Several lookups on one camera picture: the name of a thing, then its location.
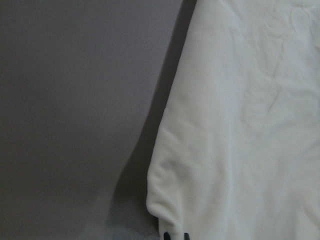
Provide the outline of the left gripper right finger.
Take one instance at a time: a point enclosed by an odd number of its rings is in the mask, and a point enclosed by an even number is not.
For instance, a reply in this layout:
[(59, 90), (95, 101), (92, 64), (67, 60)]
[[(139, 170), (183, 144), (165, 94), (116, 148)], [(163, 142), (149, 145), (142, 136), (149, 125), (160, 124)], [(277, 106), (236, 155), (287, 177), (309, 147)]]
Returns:
[(188, 233), (184, 233), (184, 240), (190, 240), (190, 236)]

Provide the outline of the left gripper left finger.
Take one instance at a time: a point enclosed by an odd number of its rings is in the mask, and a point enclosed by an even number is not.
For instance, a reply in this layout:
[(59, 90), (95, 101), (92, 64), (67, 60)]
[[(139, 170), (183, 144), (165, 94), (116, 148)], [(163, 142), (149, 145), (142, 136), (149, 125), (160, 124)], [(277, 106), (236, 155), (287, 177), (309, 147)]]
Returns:
[(171, 236), (170, 236), (170, 234), (168, 232), (165, 232), (163, 234), (163, 240), (171, 240)]

